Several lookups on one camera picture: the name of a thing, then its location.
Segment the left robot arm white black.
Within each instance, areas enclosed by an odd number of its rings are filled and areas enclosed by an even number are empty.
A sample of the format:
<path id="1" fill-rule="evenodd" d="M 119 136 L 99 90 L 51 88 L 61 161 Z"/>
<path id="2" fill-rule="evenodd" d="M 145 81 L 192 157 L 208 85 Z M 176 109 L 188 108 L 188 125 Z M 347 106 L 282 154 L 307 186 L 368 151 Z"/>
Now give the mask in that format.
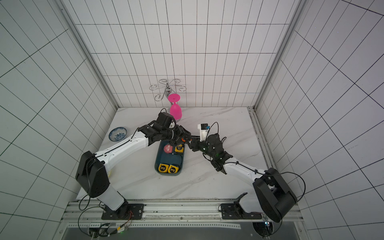
<path id="1" fill-rule="evenodd" d="M 131 154 L 162 140 L 179 145 L 190 140 L 191 134 L 180 125 L 164 127 L 152 121 L 137 128 L 133 135 L 105 150 L 81 156 L 76 180 L 91 199 L 98 199 L 108 210 L 125 216 L 128 201 L 111 185 L 108 172 Z"/>

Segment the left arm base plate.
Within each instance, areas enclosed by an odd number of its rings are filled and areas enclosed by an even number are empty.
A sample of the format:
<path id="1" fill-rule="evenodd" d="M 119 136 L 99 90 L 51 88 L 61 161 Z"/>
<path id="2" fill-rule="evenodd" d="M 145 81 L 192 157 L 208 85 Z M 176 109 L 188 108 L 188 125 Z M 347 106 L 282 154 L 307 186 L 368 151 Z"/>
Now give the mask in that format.
<path id="1" fill-rule="evenodd" d="M 101 219 L 108 221 L 141 220 L 144 206 L 144 204 L 123 203 L 116 211 L 113 211 L 108 206 L 104 206 Z"/>

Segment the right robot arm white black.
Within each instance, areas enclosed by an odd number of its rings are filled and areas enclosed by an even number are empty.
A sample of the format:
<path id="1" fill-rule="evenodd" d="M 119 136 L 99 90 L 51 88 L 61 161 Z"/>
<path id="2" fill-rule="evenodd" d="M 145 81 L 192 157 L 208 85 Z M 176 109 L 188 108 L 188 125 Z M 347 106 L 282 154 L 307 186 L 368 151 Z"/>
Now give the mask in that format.
<path id="1" fill-rule="evenodd" d="M 298 202 L 281 173 L 274 168 L 261 170 L 240 162 L 224 150 L 218 134 L 210 135 L 204 141 L 192 137 L 188 146 L 194 152 L 202 152 L 216 171 L 253 187 L 254 195 L 248 196 L 245 193 L 236 200 L 239 214 L 265 214 L 270 220 L 279 223 Z"/>

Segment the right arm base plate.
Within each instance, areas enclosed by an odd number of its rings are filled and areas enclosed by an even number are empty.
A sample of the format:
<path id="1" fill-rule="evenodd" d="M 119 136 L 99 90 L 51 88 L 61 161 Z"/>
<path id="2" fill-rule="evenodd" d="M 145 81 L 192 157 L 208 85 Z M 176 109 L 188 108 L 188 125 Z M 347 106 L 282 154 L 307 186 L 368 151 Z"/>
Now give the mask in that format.
<path id="1" fill-rule="evenodd" d="M 261 220 L 261 213 L 246 213 L 239 204 L 220 204 L 218 211 L 223 220 Z"/>

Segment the pink tape measure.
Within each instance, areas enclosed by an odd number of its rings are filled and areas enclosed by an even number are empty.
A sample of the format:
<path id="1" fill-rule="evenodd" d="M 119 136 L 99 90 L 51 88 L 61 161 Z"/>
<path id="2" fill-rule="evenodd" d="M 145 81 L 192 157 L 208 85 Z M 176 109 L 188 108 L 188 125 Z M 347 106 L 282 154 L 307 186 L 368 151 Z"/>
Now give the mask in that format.
<path id="1" fill-rule="evenodd" d="M 174 147 L 169 145 L 169 144 L 164 146 L 164 152 L 166 154 L 171 154 L 173 152 L 173 149 L 174 149 Z"/>

